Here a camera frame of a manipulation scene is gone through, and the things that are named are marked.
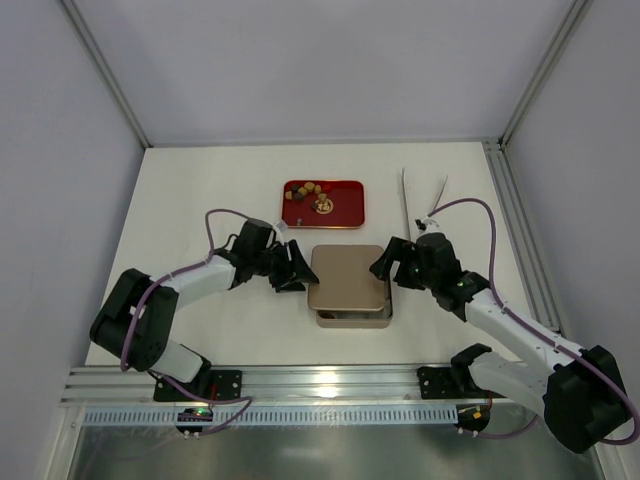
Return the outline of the gold tin lid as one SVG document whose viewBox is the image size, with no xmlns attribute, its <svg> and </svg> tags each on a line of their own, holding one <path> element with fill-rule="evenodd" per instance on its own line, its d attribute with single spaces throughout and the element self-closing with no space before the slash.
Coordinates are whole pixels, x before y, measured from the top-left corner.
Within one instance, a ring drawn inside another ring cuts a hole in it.
<svg viewBox="0 0 640 480">
<path fill-rule="evenodd" d="M 379 245 L 315 246 L 311 269 L 319 283 L 308 287 L 309 308 L 327 312 L 381 312 L 387 300 L 386 283 L 369 268 L 382 253 Z"/>
</svg>

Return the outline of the metal tongs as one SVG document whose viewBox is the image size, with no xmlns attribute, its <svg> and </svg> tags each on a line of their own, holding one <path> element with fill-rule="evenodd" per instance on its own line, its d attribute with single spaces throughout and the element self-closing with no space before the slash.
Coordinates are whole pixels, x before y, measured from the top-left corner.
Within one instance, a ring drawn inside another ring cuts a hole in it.
<svg viewBox="0 0 640 480">
<path fill-rule="evenodd" d="M 403 166 L 399 175 L 400 201 L 401 211 L 403 215 L 403 228 L 405 236 L 415 241 L 424 233 L 439 232 L 438 223 L 431 218 L 431 214 L 440 206 L 442 197 L 447 187 L 448 176 L 441 178 L 437 184 L 434 199 L 426 209 L 425 213 L 420 216 L 414 216 L 409 202 L 409 175 L 406 166 Z"/>
</svg>

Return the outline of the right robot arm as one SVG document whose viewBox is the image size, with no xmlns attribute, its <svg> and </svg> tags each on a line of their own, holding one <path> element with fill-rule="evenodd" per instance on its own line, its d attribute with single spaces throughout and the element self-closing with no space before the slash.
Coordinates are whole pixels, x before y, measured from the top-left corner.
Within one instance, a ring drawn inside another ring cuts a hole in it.
<svg viewBox="0 0 640 480">
<path fill-rule="evenodd" d="M 443 233 L 427 233 L 415 242 L 391 238 L 369 271 L 402 288 L 430 291 L 443 310 L 514 353 L 516 363 L 477 344 L 452 358 L 451 365 L 463 384 L 535 413 L 570 451 L 612 444 L 616 429 L 639 422 L 610 352 L 600 346 L 585 349 L 512 311 L 488 279 L 461 267 Z"/>
</svg>

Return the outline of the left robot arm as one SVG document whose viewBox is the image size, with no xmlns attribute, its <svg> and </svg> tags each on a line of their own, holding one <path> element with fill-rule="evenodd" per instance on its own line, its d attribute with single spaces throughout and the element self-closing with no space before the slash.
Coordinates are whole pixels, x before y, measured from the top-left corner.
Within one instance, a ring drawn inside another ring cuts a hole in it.
<svg viewBox="0 0 640 480">
<path fill-rule="evenodd" d="M 124 271 L 93 321 L 90 340 L 116 356 L 123 370 L 192 383 L 204 375 L 207 360 L 170 339 L 176 313 L 255 276 L 267 278 L 278 293 L 319 283 L 296 241 L 281 241 L 271 224 L 247 218 L 237 235 L 203 261 L 157 278 L 135 268 Z"/>
</svg>

